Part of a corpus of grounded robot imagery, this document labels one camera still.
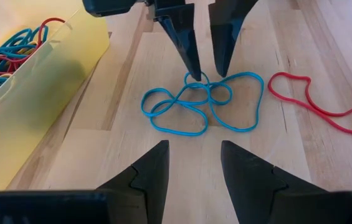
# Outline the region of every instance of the wooden surface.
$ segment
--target wooden surface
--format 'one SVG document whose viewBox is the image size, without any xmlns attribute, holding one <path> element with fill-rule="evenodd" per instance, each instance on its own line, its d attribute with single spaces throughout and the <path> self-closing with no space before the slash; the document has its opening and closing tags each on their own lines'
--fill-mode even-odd
<svg viewBox="0 0 352 224">
<path fill-rule="evenodd" d="M 195 28 L 202 70 L 214 81 L 220 76 L 212 56 L 211 2 L 196 1 Z M 324 189 L 352 190 L 352 135 L 267 90 L 260 124 L 251 133 L 233 133 L 211 115 L 207 133 L 197 138 L 154 130 L 141 114 L 141 97 L 154 87 L 177 93 L 186 69 L 162 28 L 145 15 L 138 4 L 128 14 L 108 18 L 110 48 L 8 189 L 93 189 L 169 139 L 163 223 L 237 223 L 220 162 L 221 141 L 228 139 Z M 245 20 L 229 75 L 247 70 L 266 82 L 279 71 L 310 76 L 310 91 L 321 107 L 335 112 L 351 108 L 352 0 L 260 0 Z M 234 126 L 250 126 L 259 84 L 242 78 L 231 86 L 234 100 L 216 111 Z M 279 78 L 274 86 L 304 99 L 302 82 Z M 225 97 L 222 91 L 215 94 Z M 183 96 L 204 97 L 202 91 Z M 160 98 L 150 100 L 147 108 Z M 352 115 L 335 120 L 352 128 Z M 203 126 L 198 115 L 179 106 L 157 121 L 190 131 Z"/>
</svg>

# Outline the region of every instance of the translucent yellow container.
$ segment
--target translucent yellow container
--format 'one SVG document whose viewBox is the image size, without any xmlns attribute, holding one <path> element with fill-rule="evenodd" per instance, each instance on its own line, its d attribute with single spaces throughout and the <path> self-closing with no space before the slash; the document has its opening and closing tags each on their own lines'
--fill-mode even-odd
<svg viewBox="0 0 352 224">
<path fill-rule="evenodd" d="M 8 17 L 0 19 L 2 36 L 36 28 L 48 17 L 67 21 L 50 22 L 47 42 L 0 87 L 0 190 L 7 187 L 109 45 L 105 20 L 87 14 L 81 2 L 0 1 L 0 16 Z"/>
</svg>

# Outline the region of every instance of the pile of rubber bands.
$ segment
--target pile of rubber bands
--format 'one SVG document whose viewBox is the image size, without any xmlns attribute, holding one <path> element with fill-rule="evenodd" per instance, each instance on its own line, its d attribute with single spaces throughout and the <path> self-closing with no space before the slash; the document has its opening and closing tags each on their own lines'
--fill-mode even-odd
<svg viewBox="0 0 352 224">
<path fill-rule="evenodd" d="M 50 21 L 65 22 L 59 18 L 46 19 L 35 30 L 23 29 L 0 46 L 0 86 L 47 40 L 46 24 Z"/>
</svg>

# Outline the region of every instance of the red rubber band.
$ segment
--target red rubber band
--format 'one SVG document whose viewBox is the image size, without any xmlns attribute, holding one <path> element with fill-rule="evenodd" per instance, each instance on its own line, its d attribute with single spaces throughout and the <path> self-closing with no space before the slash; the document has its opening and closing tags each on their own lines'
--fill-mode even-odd
<svg viewBox="0 0 352 224">
<path fill-rule="evenodd" d="M 299 101 L 299 100 L 296 100 L 296 99 L 293 99 L 293 98 L 282 96 L 279 93 L 277 93 L 272 87 L 272 82 L 274 81 L 275 78 L 277 78 L 279 76 L 284 76 L 284 77 L 290 78 L 292 80 L 305 80 L 307 82 L 307 85 L 306 85 L 306 88 L 305 88 L 305 95 L 306 95 L 306 99 L 307 99 L 309 104 L 304 103 L 304 102 Z M 297 105 L 300 105 L 300 106 L 302 106 L 302 107 L 314 112 L 315 114 L 317 114 L 320 118 L 324 119 L 326 122 L 328 122 L 334 128 L 339 129 L 340 131 L 343 131 L 345 133 L 352 134 L 352 130 L 351 129 L 346 129 L 346 128 L 340 126 L 339 124 L 336 124 L 334 121 L 332 121 L 328 117 L 328 116 L 332 116 L 332 117 L 346 116 L 346 115 L 352 113 L 352 109 L 350 109 L 350 110 L 348 110 L 348 111 L 346 111 L 344 113 L 331 113 L 331 112 L 328 112 L 328 111 L 325 111 L 325 110 L 321 109 L 319 106 L 317 106 L 313 102 L 312 98 L 310 97 L 308 89 L 309 89 L 309 86 L 310 86 L 311 82 L 312 82 L 312 80 L 311 80 L 310 77 L 300 77 L 300 76 L 296 76 L 296 75 L 291 75 L 291 74 L 286 73 L 286 72 L 278 72 L 277 74 L 273 75 L 273 77 L 271 77 L 271 79 L 269 81 L 268 88 L 269 88 L 269 91 L 274 96 L 276 96 L 277 98 L 280 98 L 281 100 L 285 100 L 287 102 L 291 102 L 291 103 L 295 103 Z"/>
</svg>

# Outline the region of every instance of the wooden table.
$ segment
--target wooden table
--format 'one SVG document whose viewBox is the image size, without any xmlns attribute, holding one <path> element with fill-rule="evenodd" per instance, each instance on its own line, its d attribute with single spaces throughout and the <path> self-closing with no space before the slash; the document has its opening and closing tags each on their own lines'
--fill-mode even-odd
<svg viewBox="0 0 352 224">
<path fill-rule="evenodd" d="M 195 28 L 202 70 L 215 81 L 220 76 L 212 56 L 211 2 L 196 1 Z M 211 115 L 207 133 L 196 138 L 153 129 L 140 111 L 141 97 L 161 86 L 177 93 L 186 68 L 163 29 L 145 16 L 146 8 L 138 4 L 128 14 L 108 18 L 110 48 L 8 189 L 93 189 L 169 139 L 164 223 L 237 223 L 220 162 L 221 141 L 228 139 L 324 189 L 352 190 L 352 135 L 267 90 L 260 124 L 251 133 L 233 133 Z M 266 82 L 279 71 L 310 76 L 311 94 L 321 107 L 352 108 L 352 1 L 260 0 L 245 20 L 229 75 L 247 70 Z M 259 84 L 241 78 L 231 86 L 234 100 L 216 111 L 234 126 L 252 125 Z M 304 99 L 303 82 L 279 78 L 274 86 L 284 95 Z M 214 94 L 226 97 L 220 90 Z M 202 91 L 183 96 L 204 97 Z M 352 115 L 335 121 L 352 128 Z M 157 122 L 190 131 L 203 126 L 198 115 L 180 106 Z"/>
</svg>

